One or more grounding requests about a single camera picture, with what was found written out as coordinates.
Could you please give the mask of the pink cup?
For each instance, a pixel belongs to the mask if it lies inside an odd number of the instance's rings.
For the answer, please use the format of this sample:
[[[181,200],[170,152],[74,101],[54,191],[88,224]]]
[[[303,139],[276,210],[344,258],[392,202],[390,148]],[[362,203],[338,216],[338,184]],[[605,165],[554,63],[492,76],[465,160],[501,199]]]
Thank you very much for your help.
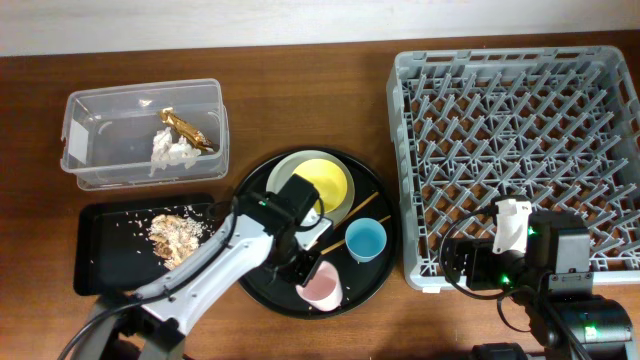
[[[305,302],[323,312],[337,309],[343,299],[339,273],[328,261],[319,265],[306,286],[296,285],[295,289]]]

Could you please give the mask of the grey plate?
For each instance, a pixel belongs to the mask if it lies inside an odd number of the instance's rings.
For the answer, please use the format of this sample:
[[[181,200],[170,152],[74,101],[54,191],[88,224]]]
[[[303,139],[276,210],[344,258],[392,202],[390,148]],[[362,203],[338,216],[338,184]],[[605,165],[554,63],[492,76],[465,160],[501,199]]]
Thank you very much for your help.
[[[269,175],[266,184],[266,190],[273,193],[278,193],[284,186],[284,184],[289,180],[289,178],[294,175],[293,171],[298,165],[307,160],[317,158],[330,160],[336,163],[345,172],[347,177],[348,189],[345,200],[334,211],[324,213],[324,216],[332,220],[334,225],[342,220],[346,216],[346,214],[350,212],[355,198],[355,185],[351,173],[347,169],[346,165],[337,157],[319,150],[304,150],[288,155],[275,166],[274,170]]]

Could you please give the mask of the yellow bowl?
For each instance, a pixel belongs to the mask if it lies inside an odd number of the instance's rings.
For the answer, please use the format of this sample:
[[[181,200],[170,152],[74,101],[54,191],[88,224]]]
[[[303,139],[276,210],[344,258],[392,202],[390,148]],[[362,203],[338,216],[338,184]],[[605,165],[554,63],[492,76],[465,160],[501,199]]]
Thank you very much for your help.
[[[326,213],[337,209],[346,198],[348,189],[346,174],[330,160],[320,158],[307,160],[298,165],[293,174],[313,184]]]

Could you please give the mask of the gold foil wrapper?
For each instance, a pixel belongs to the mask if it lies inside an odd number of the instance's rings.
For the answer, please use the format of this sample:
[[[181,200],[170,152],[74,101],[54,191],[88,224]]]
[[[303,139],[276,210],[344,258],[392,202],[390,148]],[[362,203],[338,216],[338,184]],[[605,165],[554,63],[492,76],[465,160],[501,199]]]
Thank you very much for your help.
[[[172,107],[162,109],[159,116],[164,124],[184,136],[195,148],[206,152],[219,150],[219,146],[207,138],[202,131],[177,116]]]

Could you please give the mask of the food scraps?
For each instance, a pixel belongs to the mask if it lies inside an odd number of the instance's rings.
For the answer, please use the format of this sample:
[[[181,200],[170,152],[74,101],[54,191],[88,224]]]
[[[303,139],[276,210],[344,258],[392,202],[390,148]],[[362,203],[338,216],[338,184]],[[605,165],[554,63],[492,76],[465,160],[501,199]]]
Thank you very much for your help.
[[[199,248],[203,233],[203,224],[189,217],[158,215],[151,221],[148,239],[163,266],[173,270]]]

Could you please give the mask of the white tissue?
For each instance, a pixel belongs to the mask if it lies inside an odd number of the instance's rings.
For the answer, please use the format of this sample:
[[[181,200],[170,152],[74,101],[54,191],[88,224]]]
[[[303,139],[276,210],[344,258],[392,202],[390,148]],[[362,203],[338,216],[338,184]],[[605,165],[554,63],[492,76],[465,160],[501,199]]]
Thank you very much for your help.
[[[166,127],[159,130],[153,138],[150,176],[153,176],[157,169],[164,170],[168,165],[183,163],[188,169],[195,164],[195,158],[200,155],[201,150],[193,147],[183,135],[174,142],[172,129]]]

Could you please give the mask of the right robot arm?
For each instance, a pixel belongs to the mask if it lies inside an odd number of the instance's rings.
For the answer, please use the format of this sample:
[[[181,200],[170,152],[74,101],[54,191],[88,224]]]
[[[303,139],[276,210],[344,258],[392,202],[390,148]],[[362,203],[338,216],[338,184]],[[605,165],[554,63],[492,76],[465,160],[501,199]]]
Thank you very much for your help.
[[[580,216],[537,210],[523,196],[499,196],[466,217],[478,216],[491,218],[492,238],[455,237],[459,221],[442,237],[439,266],[448,283],[464,277],[464,295],[523,307],[540,359],[638,358],[628,313],[593,292],[591,233]]]

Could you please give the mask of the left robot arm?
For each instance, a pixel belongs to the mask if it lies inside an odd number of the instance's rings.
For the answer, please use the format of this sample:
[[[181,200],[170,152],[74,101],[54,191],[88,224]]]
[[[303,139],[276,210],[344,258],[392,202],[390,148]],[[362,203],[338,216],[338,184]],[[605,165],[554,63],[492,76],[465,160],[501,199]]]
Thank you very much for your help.
[[[235,198],[220,228],[179,266],[131,295],[98,298],[63,359],[181,359],[186,337],[240,278],[265,266],[304,287],[321,265],[313,244],[333,227],[318,190],[291,176],[276,193]]]

